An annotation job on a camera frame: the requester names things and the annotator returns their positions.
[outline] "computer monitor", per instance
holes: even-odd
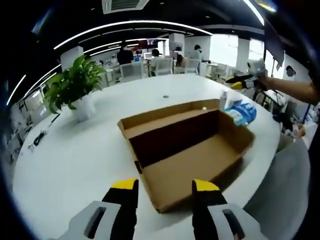
[[[145,52],[144,54],[143,54],[143,58],[144,59],[152,59],[152,53],[151,52]]]
[[[158,47],[157,39],[147,39],[138,42],[139,49],[155,49]]]

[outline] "green leaves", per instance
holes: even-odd
[[[79,56],[76,60],[74,60],[72,68],[77,69],[78,67],[80,67],[84,60],[85,55]]]
[[[71,103],[68,104],[68,108],[71,110],[76,110],[77,108],[73,106]]]
[[[78,57],[72,67],[65,69],[48,81],[49,89],[44,95],[48,108],[54,114],[57,109],[68,106],[75,110],[71,103],[89,94],[93,90],[102,90],[99,76],[105,73],[103,67],[97,66],[90,58],[85,59],[82,55]]]
[[[53,83],[58,83],[61,81],[61,79],[63,78],[63,76],[61,74],[57,74],[55,76],[53,76],[52,78],[50,78],[47,82],[47,84],[51,85]]]

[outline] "blue package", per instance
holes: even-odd
[[[250,103],[243,103],[240,106],[232,106],[224,110],[226,114],[233,118],[236,125],[246,126],[255,120],[257,109]]]

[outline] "round table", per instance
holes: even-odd
[[[238,95],[257,109],[248,125],[255,134],[243,157],[241,173],[223,192],[229,203],[244,207],[264,179],[280,140],[280,125],[249,98],[195,74],[144,78],[92,94],[96,114],[77,123],[71,110],[50,115],[28,134],[13,177],[13,196],[30,229],[39,239],[58,238],[70,219],[92,201],[100,201],[118,180],[139,177],[120,119],[171,105],[217,99],[222,90]],[[41,130],[47,135],[33,152],[28,146]],[[194,239],[190,210],[159,214],[140,182],[134,239]]]

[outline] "box flap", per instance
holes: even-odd
[[[192,193],[193,179],[212,181],[240,159],[217,134],[197,145],[143,168],[153,205],[163,212]]]
[[[216,110],[219,108],[219,100],[193,101],[144,112],[120,120],[118,126],[123,136],[130,139],[150,130],[202,114],[203,107],[206,107],[206,111]]]

